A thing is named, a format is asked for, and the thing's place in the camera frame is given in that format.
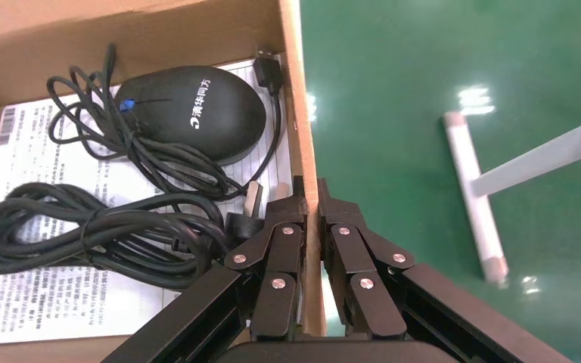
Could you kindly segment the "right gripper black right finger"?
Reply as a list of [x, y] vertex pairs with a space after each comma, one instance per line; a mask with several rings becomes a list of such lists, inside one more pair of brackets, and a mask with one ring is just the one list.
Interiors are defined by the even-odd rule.
[[563, 362], [548, 344], [372, 231], [318, 180], [322, 260], [350, 362]]

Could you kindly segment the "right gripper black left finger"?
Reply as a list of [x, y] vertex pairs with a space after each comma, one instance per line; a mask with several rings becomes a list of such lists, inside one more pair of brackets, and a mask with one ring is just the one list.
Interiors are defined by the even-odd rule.
[[267, 204], [263, 228], [230, 251], [223, 265], [175, 298], [104, 358], [105, 362], [235, 362], [248, 328], [250, 345], [294, 339], [306, 242], [303, 178]]

